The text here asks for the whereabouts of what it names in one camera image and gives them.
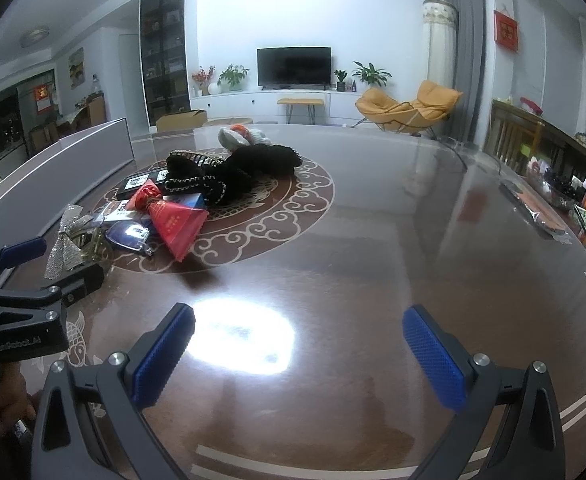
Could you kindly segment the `silver rhinestone bow hair clip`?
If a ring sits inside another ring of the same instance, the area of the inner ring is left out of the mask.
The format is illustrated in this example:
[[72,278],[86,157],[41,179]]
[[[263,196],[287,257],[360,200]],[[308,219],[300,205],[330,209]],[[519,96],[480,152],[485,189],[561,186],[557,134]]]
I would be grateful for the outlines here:
[[90,220],[83,210],[79,205],[66,206],[58,226],[58,237],[46,262],[44,277],[47,280],[61,278],[64,272],[72,271],[84,261],[81,249],[72,241],[72,234]]

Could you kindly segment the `red candy pouch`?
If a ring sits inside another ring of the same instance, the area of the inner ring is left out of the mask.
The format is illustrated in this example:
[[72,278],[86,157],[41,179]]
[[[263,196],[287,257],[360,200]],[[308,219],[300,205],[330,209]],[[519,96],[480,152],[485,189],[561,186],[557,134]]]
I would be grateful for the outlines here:
[[150,216],[155,231],[178,262],[186,258],[208,218],[205,209],[168,202],[152,181],[146,181],[130,197],[126,209]]

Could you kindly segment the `black box with white labels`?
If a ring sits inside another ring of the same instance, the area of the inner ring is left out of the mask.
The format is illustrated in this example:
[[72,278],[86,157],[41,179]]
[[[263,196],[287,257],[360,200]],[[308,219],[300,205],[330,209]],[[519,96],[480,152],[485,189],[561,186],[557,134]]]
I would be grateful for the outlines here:
[[162,192],[165,191],[165,182],[168,176],[167,169],[155,169],[152,171],[132,174],[120,182],[116,190],[116,200],[129,200],[136,191],[147,181],[152,181]]

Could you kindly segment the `black knitted cloth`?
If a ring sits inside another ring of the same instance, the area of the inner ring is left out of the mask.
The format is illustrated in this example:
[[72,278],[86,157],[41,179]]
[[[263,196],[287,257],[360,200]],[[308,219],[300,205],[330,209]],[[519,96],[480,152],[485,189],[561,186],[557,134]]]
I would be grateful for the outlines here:
[[233,204],[264,178],[293,177],[301,156],[284,145],[241,146],[227,157],[183,150],[166,158],[165,194],[200,193],[207,208]]

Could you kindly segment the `white knit glove orange cuff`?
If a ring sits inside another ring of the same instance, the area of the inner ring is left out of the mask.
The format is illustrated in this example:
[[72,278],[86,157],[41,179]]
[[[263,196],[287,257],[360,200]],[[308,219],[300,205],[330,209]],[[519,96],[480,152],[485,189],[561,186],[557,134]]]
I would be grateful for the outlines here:
[[234,152],[239,148],[250,145],[270,145],[268,136],[256,128],[249,128],[242,124],[234,124],[220,128],[218,131],[219,144],[228,152]]

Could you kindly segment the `grey cardboard sorting box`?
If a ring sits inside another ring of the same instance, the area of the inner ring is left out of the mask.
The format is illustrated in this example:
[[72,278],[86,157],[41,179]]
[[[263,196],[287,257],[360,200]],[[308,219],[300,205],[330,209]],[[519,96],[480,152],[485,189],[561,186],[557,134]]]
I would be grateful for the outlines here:
[[46,233],[67,205],[132,161],[124,118],[64,136],[0,182],[0,247]]

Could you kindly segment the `cardboard carton on floor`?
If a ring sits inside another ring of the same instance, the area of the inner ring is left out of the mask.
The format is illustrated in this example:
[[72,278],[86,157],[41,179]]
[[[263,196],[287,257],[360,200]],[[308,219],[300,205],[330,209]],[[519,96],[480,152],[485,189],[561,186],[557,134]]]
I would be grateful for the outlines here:
[[168,114],[159,117],[156,120],[155,127],[158,133],[162,133],[177,130],[192,130],[204,126],[206,122],[206,110],[189,110],[189,112]]

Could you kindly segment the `red flower vase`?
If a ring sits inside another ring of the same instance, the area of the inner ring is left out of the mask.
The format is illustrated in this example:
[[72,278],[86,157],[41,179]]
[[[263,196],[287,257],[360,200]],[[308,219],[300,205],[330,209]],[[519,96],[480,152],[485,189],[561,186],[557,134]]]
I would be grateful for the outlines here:
[[202,96],[209,96],[209,86],[212,83],[215,75],[215,66],[211,65],[208,68],[200,67],[191,75],[194,84],[197,85]]

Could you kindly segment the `dark glass display cabinet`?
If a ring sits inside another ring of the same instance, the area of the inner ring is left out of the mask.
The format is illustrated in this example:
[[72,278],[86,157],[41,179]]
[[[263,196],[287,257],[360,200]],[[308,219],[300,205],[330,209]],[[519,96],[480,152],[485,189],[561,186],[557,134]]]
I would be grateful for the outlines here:
[[151,127],[190,109],[185,0],[140,0],[143,93]]

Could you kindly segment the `white tv console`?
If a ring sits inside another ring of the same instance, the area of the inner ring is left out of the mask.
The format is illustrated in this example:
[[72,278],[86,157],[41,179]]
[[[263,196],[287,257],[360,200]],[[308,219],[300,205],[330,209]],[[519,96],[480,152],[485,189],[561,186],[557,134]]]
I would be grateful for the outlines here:
[[[278,105],[281,98],[315,98],[325,101],[317,108],[317,124],[321,126],[353,125],[363,119],[355,103],[359,94],[325,90],[258,90],[218,93],[213,96],[192,98],[192,110],[206,110],[207,118],[250,119],[254,124],[287,124],[285,107]],[[292,122],[295,125],[311,125],[305,106],[295,106]]]

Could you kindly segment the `green potted plant left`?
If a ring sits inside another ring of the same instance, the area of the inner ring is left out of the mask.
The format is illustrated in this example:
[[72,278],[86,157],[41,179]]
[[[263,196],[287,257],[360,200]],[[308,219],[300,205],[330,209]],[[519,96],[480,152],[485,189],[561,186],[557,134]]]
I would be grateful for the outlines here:
[[250,70],[243,65],[230,64],[218,77],[218,87],[223,91],[240,90]]

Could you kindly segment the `green potted plant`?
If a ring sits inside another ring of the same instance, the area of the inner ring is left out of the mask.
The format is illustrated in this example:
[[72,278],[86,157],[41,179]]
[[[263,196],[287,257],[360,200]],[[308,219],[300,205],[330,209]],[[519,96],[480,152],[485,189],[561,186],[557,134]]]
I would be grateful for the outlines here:
[[243,65],[230,64],[218,77],[218,87],[223,91],[240,90],[250,70]]
[[377,68],[372,63],[354,62],[353,76],[369,87],[386,87],[392,74],[383,68]]

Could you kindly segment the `small wooden bench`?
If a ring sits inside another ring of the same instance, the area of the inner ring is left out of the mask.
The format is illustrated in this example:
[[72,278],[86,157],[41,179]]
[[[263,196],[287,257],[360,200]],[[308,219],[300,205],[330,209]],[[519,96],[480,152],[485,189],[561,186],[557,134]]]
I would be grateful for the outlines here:
[[315,98],[281,98],[277,101],[278,105],[285,107],[285,120],[288,124],[291,124],[294,107],[305,106],[307,109],[308,121],[312,125],[317,124],[317,108],[324,107],[325,101],[323,99]]

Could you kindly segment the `black flat television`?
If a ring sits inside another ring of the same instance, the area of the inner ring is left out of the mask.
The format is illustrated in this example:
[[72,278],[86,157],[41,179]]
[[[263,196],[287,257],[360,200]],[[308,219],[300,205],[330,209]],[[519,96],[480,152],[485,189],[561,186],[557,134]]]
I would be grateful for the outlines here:
[[258,84],[263,87],[329,86],[329,47],[279,47],[257,50]]

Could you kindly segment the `wooden sideboard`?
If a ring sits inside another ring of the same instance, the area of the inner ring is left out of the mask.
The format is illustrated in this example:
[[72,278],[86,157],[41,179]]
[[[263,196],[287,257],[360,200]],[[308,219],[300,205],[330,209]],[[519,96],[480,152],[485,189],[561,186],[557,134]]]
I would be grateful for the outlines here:
[[483,151],[517,174],[532,157],[541,158],[561,177],[586,177],[586,147],[534,114],[494,100]]

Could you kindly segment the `small potted plant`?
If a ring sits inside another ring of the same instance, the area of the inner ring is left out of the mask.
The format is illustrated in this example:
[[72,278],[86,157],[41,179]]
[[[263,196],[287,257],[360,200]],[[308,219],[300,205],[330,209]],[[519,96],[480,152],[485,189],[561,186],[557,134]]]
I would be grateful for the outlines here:
[[348,76],[348,72],[346,70],[335,70],[335,88],[337,92],[345,92],[346,91],[346,78]]

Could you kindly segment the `orange lounge chair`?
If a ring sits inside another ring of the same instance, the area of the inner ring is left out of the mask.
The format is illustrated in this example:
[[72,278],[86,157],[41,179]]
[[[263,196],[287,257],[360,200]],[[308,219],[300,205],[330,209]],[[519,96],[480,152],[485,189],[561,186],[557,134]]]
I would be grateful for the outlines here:
[[425,80],[412,101],[396,101],[380,88],[369,88],[355,106],[381,130],[418,134],[450,116],[461,96],[458,90]]

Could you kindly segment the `green potted plant right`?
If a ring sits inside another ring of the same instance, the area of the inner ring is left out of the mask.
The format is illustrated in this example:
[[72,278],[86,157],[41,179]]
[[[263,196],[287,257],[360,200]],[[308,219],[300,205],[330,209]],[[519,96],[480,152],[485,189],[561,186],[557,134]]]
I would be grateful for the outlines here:
[[383,68],[377,68],[372,63],[354,62],[353,76],[369,87],[386,87],[392,74]]

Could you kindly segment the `white floor air conditioner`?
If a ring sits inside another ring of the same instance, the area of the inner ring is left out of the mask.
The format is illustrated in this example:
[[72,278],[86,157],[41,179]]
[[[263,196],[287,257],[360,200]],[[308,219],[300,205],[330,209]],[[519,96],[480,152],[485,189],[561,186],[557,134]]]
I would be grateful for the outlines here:
[[457,50],[457,9],[444,0],[422,3],[423,78],[452,88]]

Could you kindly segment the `grey curtain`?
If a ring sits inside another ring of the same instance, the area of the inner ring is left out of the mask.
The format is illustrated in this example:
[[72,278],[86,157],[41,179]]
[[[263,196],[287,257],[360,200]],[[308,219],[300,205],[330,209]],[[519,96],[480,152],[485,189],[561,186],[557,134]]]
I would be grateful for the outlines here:
[[457,10],[454,88],[462,93],[450,116],[448,135],[471,142],[478,122],[485,50],[484,0],[447,0]]

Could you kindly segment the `red wall hanging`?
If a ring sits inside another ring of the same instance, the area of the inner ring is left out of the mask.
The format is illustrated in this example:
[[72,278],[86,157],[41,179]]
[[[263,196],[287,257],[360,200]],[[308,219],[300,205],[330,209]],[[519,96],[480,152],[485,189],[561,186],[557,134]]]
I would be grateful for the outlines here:
[[511,52],[519,51],[518,22],[507,13],[494,11],[494,41]]

